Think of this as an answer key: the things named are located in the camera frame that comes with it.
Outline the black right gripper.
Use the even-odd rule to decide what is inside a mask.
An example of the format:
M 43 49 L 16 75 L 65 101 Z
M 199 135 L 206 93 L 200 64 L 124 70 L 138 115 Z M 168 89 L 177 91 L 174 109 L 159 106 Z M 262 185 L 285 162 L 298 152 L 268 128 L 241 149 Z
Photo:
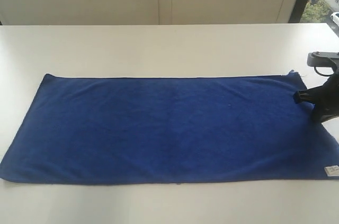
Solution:
M 336 71 L 323 86 L 317 86 L 293 94 L 295 103 L 317 103 L 311 112 L 314 123 L 323 123 L 338 118 L 338 72 Z

